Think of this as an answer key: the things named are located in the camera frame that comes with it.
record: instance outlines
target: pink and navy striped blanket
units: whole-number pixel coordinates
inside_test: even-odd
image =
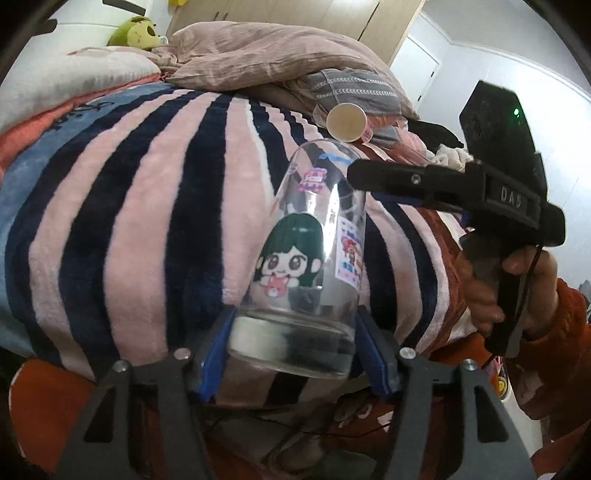
[[[290,155],[325,136],[299,113],[166,83],[73,110],[0,189],[0,346],[97,379],[202,335],[246,290]],[[462,336],[455,218],[388,196],[368,214],[361,302],[419,351]],[[216,401],[276,406],[336,386],[231,359]]]

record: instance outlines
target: green hair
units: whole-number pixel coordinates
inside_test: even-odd
[[[291,213],[279,220],[267,237],[259,258],[262,258],[264,263],[269,255],[286,254],[292,247],[296,247],[308,257],[306,271],[299,280],[300,286],[311,287],[313,280],[318,275],[318,272],[312,273],[310,271],[312,262],[314,259],[322,260],[324,258],[322,226],[312,215],[308,213]],[[255,270],[253,281],[261,279],[263,263]]]

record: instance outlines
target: door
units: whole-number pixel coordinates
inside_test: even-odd
[[[319,27],[358,40],[378,4],[379,0],[333,0]]]
[[[278,0],[230,0],[226,6],[225,20],[233,22],[268,22]]]
[[[380,0],[359,41],[390,65],[425,0]]]
[[[277,0],[266,21],[320,28],[320,23],[332,2],[333,0]]]
[[[437,73],[439,62],[412,38],[404,40],[390,67],[415,109]]]
[[[174,13],[167,35],[197,22],[222,20],[228,0],[189,0]]]

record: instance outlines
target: pillow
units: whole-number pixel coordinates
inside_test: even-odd
[[[72,98],[160,74],[142,55],[109,48],[85,48],[51,58],[24,57],[0,85],[0,134]]]

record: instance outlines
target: green plush toy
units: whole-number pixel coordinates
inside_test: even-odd
[[[113,33],[108,45],[152,50],[160,45],[160,37],[154,31],[155,26],[148,17],[130,18]]]

